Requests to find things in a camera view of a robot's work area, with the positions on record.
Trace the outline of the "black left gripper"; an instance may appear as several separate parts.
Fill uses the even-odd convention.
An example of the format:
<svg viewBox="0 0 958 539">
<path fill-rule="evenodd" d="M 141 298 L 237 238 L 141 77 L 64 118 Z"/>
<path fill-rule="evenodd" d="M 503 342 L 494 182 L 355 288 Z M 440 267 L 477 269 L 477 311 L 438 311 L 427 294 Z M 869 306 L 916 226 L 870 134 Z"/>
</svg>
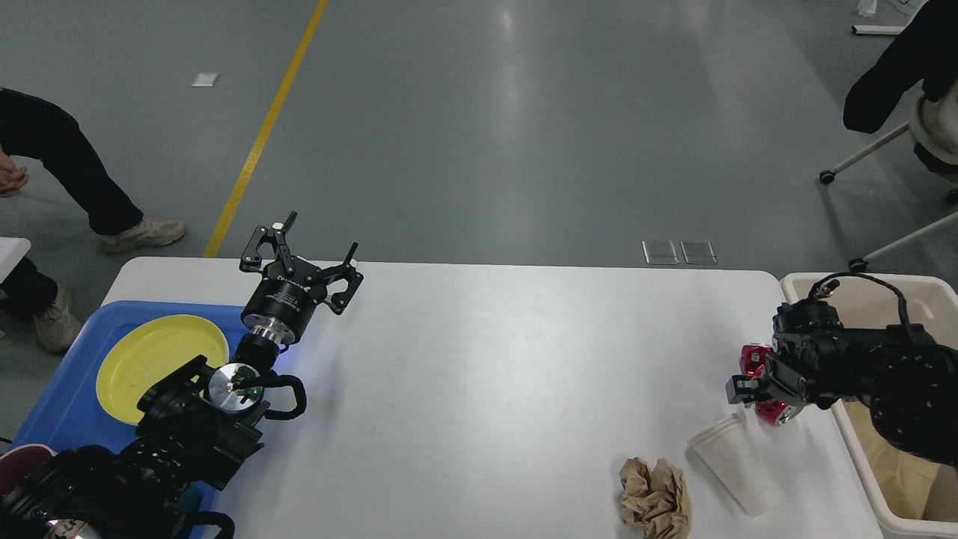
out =
<svg viewBox="0 0 958 539">
<path fill-rule="evenodd" d="M 364 280 L 355 260 L 357 242 L 338 265 L 316 267 L 294 258 L 287 233 L 297 217 L 291 211 L 283 222 L 257 226 L 239 257 L 240 272 L 261 274 L 242 310 L 242 323 L 250 333 L 265 335 L 277 345 L 301 341 L 320 304 L 335 315 L 344 314 Z"/>
</svg>

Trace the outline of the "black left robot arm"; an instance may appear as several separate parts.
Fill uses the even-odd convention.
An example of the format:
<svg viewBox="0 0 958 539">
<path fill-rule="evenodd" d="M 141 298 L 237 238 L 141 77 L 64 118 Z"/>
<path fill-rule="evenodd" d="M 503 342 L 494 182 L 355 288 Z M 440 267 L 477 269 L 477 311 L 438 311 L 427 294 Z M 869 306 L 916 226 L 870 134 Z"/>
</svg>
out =
<svg viewBox="0 0 958 539">
<path fill-rule="evenodd" d="M 229 361 L 213 368 L 197 355 L 150 386 L 122 451 L 57 451 L 18 475 L 2 496 L 4 538 L 179 538 L 198 526 L 235 536 L 229 515 L 188 511 L 184 496 L 195 482 L 226 488 L 263 447 L 261 420 L 290 421 L 307 410 L 304 383 L 275 371 L 278 356 L 302 340 L 319 305 L 343 314 L 364 279 L 357 243 L 330 267 L 294 255 L 287 235 L 296 217 L 254 230 L 240 256 L 240 270 L 260 282 Z"/>
</svg>

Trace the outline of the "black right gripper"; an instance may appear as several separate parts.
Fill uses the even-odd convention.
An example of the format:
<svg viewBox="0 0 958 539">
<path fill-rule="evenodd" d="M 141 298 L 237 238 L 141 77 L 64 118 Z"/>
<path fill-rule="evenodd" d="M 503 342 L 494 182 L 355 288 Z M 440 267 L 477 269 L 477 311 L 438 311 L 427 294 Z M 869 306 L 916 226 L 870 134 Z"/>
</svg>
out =
<svg viewBox="0 0 958 539">
<path fill-rule="evenodd" d="M 757 379 L 733 375 L 725 385 L 726 400 L 730 405 L 752 405 L 776 400 L 794 407 L 804 407 L 805 399 L 799 388 L 805 368 L 797 352 L 770 352 L 764 372 Z"/>
</svg>

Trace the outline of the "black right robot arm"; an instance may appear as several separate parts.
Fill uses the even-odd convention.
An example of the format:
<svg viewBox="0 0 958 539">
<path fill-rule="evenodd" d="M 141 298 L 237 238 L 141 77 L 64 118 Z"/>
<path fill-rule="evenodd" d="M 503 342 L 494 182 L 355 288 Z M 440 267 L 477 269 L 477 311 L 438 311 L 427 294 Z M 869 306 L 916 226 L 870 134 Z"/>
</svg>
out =
<svg viewBox="0 0 958 539">
<path fill-rule="evenodd" d="M 828 274 L 804 298 L 781 303 L 772 347 L 759 374 L 733 375 L 727 401 L 767 401 L 828 409 L 843 399 L 867 407 L 873 429 L 891 446 L 931 463 L 957 460 L 956 351 L 910 320 L 898 287 L 869 274 L 897 300 L 897 322 L 883 329 L 845 327 L 827 296 L 853 272 Z"/>
</svg>

